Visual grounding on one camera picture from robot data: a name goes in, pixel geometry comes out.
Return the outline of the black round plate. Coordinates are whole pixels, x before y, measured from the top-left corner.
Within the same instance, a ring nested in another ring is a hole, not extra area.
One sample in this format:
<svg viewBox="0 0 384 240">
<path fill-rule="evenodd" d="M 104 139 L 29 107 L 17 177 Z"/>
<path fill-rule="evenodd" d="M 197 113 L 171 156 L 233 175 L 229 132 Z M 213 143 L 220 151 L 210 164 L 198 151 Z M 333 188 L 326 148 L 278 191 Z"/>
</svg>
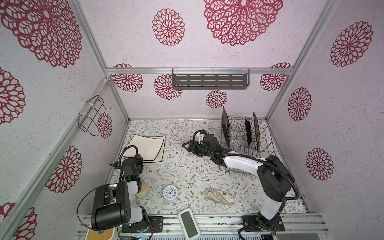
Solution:
<svg viewBox="0 0 384 240">
<path fill-rule="evenodd" d="M 247 136 L 247 145 L 249 148 L 253 139 L 252 139 L 251 123 L 246 117 L 245 117 L 245 129 L 246 129 L 246 136 Z"/>
</svg>

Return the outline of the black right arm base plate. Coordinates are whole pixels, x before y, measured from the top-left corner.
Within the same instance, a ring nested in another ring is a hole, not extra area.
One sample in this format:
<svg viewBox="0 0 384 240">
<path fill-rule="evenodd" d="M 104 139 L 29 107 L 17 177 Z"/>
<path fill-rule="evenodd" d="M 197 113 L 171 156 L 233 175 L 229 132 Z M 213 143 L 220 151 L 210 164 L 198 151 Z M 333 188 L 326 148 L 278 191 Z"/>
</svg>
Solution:
<svg viewBox="0 0 384 240">
<path fill-rule="evenodd" d="M 285 226 L 281 216 L 273 217 L 267 220 L 262 215 L 242 216 L 242 221 L 245 232 L 282 232 L 285 231 Z"/>
</svg>

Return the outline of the white square plate black rim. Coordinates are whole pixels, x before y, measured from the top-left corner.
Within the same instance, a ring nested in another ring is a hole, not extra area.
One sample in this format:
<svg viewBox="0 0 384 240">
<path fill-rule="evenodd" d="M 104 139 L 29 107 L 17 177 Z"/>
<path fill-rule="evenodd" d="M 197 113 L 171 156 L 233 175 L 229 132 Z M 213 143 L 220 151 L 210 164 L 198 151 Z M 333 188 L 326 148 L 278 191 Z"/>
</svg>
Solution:
<svg viewBox="0 0 384 240">
<path fill-rule="evenodd" d="M 161 146 L 161 150 L 159 151 L 157 157 L 153 161 L 149 160 L 143 160 L 144 163 L 160 163 L 163 161 L 164 157 L 164 151 L 165 151 L 165 143 L 166 143 L 166 137 L 165 136 L 157 136 L 157 137 L 151 137 L 152 139 L 160 139 L 163 140 L 163 144 Z"/>
</svg>

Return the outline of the yellow sponge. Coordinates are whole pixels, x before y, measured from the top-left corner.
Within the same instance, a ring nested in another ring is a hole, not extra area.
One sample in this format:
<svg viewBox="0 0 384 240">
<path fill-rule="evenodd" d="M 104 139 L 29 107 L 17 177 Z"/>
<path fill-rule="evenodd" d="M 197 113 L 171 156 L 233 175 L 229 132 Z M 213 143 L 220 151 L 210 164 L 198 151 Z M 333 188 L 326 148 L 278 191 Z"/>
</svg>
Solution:
<svg viewBox="0 0 384 240">
<path fill-rule="evenodd" d="M 146 183 L 142 182 L 141 190 L 136 193 L 136 197 L 139 199 L 146 197 L 149 193 L 149 190 L 149 186 Z"/>
</svg>

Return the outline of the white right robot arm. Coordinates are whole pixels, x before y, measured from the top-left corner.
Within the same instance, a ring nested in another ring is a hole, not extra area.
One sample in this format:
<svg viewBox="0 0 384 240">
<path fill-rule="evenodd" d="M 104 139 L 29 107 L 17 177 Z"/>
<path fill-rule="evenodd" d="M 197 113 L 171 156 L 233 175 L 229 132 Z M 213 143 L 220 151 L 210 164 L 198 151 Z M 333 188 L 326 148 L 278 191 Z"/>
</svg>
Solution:
<svg viewBox="0 0 384 240">
<path fill-rule="evenodd" d="M 287 201 L 296 201 L 300 198 L 294 177 L 274 155 L 256 158 L 239 154 L 223 148 L 213 134 L 208 134 L 204 130 L 195 132 L 193 139 L 182 146 L 197 157 L 209 157 L 218 166 L 238 169 L 257 176 L 266 194 L 258 213 L 258 221 L 263 226 L 280 216 Z"/>
</svg>

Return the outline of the small white alarm clock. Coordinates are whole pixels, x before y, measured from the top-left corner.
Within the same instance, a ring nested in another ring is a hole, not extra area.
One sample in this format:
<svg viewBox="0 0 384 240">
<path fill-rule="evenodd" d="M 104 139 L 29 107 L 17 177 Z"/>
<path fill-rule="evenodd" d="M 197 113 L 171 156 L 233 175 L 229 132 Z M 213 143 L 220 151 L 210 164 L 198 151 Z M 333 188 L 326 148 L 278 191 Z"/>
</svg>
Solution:
<svg viewBox="0 0 384 240">
<path fill-rule="evenodd" d="M 163 198 L 167 203 L 173 203 L 178 199 L 179 191 L 176 186 L 168 185 L 163 189 Z"/>
</svg>

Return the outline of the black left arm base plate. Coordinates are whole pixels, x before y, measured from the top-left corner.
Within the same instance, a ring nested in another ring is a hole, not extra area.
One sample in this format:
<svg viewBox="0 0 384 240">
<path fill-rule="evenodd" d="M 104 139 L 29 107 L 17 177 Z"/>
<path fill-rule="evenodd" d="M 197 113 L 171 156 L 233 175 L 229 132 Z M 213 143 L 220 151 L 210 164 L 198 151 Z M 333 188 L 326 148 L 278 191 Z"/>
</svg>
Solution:
<svg viewBox="0 0 384 240">
<path fill-rule="evenodd" d="M 123 225 L 121 232 L 124 234 L 138 233 L 161 233 L 163 231 L 164 217 L 149 216 L 143 218 L 141 222 Z"/>
</svg>

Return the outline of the grey wall shelf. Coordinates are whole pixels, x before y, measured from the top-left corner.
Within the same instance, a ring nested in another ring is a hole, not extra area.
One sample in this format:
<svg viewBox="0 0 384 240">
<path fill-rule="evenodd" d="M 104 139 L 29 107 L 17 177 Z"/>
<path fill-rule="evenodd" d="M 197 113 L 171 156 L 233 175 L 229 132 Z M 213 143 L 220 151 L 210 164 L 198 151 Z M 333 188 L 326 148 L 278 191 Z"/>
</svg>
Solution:
<svg viewBox="0 0 384 240">
<path fill-rule="evenodd" d="M 250 85 L 250 74 L 248 69 L 172 69 L 171 83 L 175 90 L 245 90 Z"/>
</svg>

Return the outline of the white digital scale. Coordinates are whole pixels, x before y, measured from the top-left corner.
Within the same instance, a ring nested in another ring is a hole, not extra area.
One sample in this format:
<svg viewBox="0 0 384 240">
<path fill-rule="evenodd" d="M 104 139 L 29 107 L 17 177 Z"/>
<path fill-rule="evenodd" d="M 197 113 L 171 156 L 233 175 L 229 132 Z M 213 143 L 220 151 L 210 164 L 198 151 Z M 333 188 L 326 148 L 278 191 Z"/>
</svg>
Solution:
<svg viewBox="0 0 384 240">
<path fill-rule="evenodd" d="M 186 240 L 197 240 L 201 237 L 201 231 L 191 209 L 179 212 L 178 219 Z"/>
</svg>

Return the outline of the clear plastic bag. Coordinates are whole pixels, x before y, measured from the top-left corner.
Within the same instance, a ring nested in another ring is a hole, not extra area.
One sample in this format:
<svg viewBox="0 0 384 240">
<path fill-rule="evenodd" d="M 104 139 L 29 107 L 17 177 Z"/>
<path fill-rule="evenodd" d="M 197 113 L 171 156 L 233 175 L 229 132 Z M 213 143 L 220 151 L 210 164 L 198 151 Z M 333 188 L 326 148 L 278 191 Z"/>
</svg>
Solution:
<svg viewBox="0 0 384 240">
<path fill-rule="evenodd" d="M 230 207 L 235 204 L 235 197 L 232 194 L 218 189 L 207 188 L 206 198 L 213 201 L 215 204 L 222 204 Z"/>
</svg>

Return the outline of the black plate yellow rim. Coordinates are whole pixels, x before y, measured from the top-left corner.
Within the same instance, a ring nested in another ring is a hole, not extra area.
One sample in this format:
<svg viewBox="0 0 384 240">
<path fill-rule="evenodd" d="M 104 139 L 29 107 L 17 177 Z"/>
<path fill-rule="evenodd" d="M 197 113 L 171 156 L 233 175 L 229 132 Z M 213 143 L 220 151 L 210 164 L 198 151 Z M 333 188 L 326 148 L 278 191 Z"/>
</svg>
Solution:
<svg viewBox="0 0 384 240">
<path fill-rule="evenodd" d="M 256 114 L 253 112 L 253 118 L 254 118 L 254 129 L 255 129 L 255 140 L 256 140 L 256 149 L 257 152 L 260 151 L 260 144 L 261 144 L 261 135 L 260 135 L 260 127 L 259 127 L 259 121 L 256 116 Z"/>
</svg>

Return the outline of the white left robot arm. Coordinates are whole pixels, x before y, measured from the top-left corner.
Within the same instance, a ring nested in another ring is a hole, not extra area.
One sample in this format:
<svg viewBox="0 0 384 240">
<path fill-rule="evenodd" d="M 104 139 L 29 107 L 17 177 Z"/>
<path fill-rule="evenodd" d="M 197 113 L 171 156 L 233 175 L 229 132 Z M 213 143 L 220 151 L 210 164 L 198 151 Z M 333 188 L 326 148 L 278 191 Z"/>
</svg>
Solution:
<svg viewBox="0 0 384 240">
<path fill-rule="evenodd" d="M 141 155 L 124 157 L 117 162 L 121 169 L 118 183 L 95 189 L 91 228 L 104 231 L 127 225 L 132 232 L 144 232 L 150 226 L 146 210 L 131 204 L 131 196 L 140 193 L 144 184 L 140 178 L 143 172 Z"/>
</svg>

